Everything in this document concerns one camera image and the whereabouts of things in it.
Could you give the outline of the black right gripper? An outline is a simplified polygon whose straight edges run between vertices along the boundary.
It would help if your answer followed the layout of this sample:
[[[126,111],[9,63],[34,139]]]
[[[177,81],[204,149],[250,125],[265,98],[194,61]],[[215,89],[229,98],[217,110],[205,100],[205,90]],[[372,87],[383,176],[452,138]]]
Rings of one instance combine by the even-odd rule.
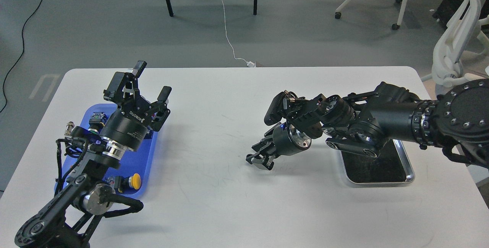
[[[246,161],[261,170],[272,170],[274,159],[291,156],[309,149],[311,137],[291,124],[276,124],[264,134],[260,142],[252,146],[255,154],[247,154]]]

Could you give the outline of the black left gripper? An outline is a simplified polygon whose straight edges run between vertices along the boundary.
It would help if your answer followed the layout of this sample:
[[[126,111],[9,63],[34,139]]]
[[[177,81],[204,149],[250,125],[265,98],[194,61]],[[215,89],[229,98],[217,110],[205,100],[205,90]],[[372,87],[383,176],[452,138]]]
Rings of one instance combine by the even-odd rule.
[[[169,117],[170,109],[167,105],[172,88],[164,86],[157,101],[150,103],[140,95],[137,84],[126,84],[127,75],[128,73],[116,72],[108,88],[103,91],[103,99],[116,103],[118,108],[109,117],[100,136],[135,152],[148,131],[160,131]]]

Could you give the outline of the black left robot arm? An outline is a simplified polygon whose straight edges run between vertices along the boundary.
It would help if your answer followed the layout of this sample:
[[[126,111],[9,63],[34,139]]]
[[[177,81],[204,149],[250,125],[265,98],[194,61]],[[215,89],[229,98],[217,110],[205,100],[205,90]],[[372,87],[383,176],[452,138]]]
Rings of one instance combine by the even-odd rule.
[[[26,221],[15,235],[21,248],[88,248],[102,218],[143,209],[140,200],[119,195],[123,186],[137,188],[136,179],[104,180],[117,169],[126,151],[136,152],[148,132],[158,132],[170,109],[171,87],[164,86],[150,103],[140,95],[138,79],[146,67],[139,61],[131,72],[116,72],[104,99],[117,105],[107,117],[96,113],[89,128],[67,124],[65,138],[56,140],[58,178],[53,199]]]

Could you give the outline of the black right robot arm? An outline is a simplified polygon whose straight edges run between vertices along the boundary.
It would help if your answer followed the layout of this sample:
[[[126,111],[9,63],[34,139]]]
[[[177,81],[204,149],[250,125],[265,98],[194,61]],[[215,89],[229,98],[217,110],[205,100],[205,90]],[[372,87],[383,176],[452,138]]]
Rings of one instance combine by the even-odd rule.
[[[455,86],[436,100],[384,81],[374,91],[346,97],[308,100],[285,90],[264,116],[272,128],[246,161],[271,170],[275,158],[305,151],[326,134],[326,144],[343,152],[378,157],[395,139],[442,148],[450,161],[488,168],[488,93],[487,78]]]

